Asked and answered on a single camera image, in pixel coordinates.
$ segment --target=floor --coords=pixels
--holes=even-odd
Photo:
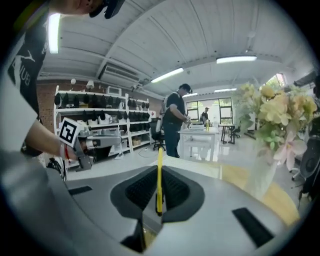
[[[213,152],[213,161],[250,170],[256,156],[253,150],[254,143],[254,139],[243,135],[241,138],[236,139],[234,145],[229,143],[222,144],[220,138],[217,136]],[[135,149],[133,153],[124,153],[123,159],[118,160],[113,156],[104,162],[95,163],[91,170],[80,172],[70,170],[67,178],[70,181],[126,172],[147,166],[154,162],[157,157],[157,151],[153,151],[153,146],[141,146]],[[191,157],[185,157],[185,159],[189,161],[209,161],[209,158],[210,150],[201,150],[199,148],[194,148]],[[283,165],[277,168],[273,181],[287,192],[297,206],[300,214],[302,214],[309,202],[306,198],[302,198],[299,204],[298,196],[304,180],[301,176],[298,176],[295,181],[292,181],[291,178],[292,174],[289,173],[286,166]]]

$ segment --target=yellow rod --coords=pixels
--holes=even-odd
[[[162,214],[162,157],[163,157],[163,149],[159,148],[158,155],[158,177],[157,177],[157,198],[156,198],[156,210],[160,215]]]

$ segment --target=white shelving unit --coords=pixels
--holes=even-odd
[[[54,111],[54,115],[53,115],[53,125],[54,125],[54,133],[56,135],[59,134],[60,129],[59,127],[57,127],[57,120],[58,123],[62,122],[63,117],[65,116],[74,116],[74,115],[81,115],[81,113],[83,111],[86,111],[88,113],[90,113],[91,111],[95,110],[96,112],[99,112],[101,110],[105,111],[105,112],[127,112],[127,114],[129,114],[129,112],[136,112],[136,113],[149,113],[150,111],[147,110],[133,110],[133,109],[129,109],[128,107],[128,100],[129,100],[129,95],[125,94],[125,96],[118,96],[118,95],[112,95],[112,94],[104,94],[104,93],[97,93],[97,92],[89,92],[89,91],[67,91],[67,90],[59,90],[59,85],[57,85],[56,90],[55,90],[55,95],[56,94],[60,94],[62,97],[68,93],[68,95],[86,95],[88,94],[89,96],[91,95],[96,95],[96,96],[105,96],[105,97],[115,97],[115,98],[119,98],[124,102],[124,108],[123,109],[116,109],[116,108],[61,108],[58,109],[56,107],[56,105],[53,105],[53,111]],[[149,99],[147,100],[142,100],[142,99],[135,99],[138,103],[149,103]],[[146,131],[138,131],[138,132],[130,132],[130,125],[136,125],[136,124],[146,124],[149,123],[151,121],[151,117],[149,118],[148,121],[138,121],[138,122],[130,122],[129,119],[127,119],[127,122],[124,122],[124,120],[121,120],[122,122],[120,123],[110,123],[110,124],[94,124],[94,125],[90,125],[91,128],[95,129],[95,130],[99,130],[97,128],[102,128],[102,129],[112,129],[112,128],[119,128],[121,130],[121,127],[126,126],[126,130],[127,130],[127,134],[121,136],[122,139],[127,139],[128,143],[129,143],[129,147],[123,148],[122,147],[122,152],[128,152],[130,151],[130,153],[133,153],[135,148],[138,148],[140,146],[143,145],[147,145],[147,144],[151,144],[151,131],[150,130],[146,130]],[[141,141],[141,144],[139,145],[135,145],[133,146],[132,143],[132,138],[136,137],[136,136],[141,136],[141,135],[149,135],[149,140],[143,140]],[[115,152],[111,152],[109,154],[109,156],[114,156],[119,154],[119,151],[115,151]],[[71,167],[75,167],[78,166],[79,163],[78,162],[71,162],[70,164],[68,162],[66,162],[66,168],[71,168]]]

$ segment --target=black cap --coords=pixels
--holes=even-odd
[[[89,13],[89,16],[91,18],[94,18],[99,13],[101,13],[105,7],[107,7],[104,12],[104,17],[106,19],[110,19],[119,12],[124,2],[125,0],[102,0],[102,4],[98,6],[93,12]]]
[[[182,85],[179,86],[179,89],[184,89],[185,91],[187,91],[188,93],[192,93],[191,87],[189,84],[184,83]]]

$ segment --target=man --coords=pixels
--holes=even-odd
[[[209,118],[208,118],[208,111],[209,111],[209,108],[206,107],[206,108],[204,109],[204,112],[201,114],[201,121],[202,121],[203,124],[205,124],[206,121],[209,119]]]
[[[166,99],[163,130],[166,154],[170,157],[179,158],[177,147],[180,140],[180,134],[178,131],[180,131],[182,123],[187,123],[183,96],[190,92],[190,85],[184,83],[180,85],[176,92],[169,95]]]
[[[46,129],[39,122],[39,105],[37,99],[37,77],[43,65],[46,56],[47,30],[46,22],[49,14],[61,13],[65,15],[84,15],[89,14],[90,17],[97,16],[103,8],[107,6],[106,0],[50,0],[34,1],[31,8],[36,5],[37,15],[31,17],[29,27],[20,41],[21,48],[13,58],[7,74],[11,82],[20,91],[21,95],[32,107],[34,112],[28,111],[26,115],[35,120],[27,133],[25,143],[27,145],[24,153],[32,157],[38,156],[42,152],[46,152],[64,159],[70,158],[76,160],[77,157],[71,147],[65,146],[60,142],[59,138]]]

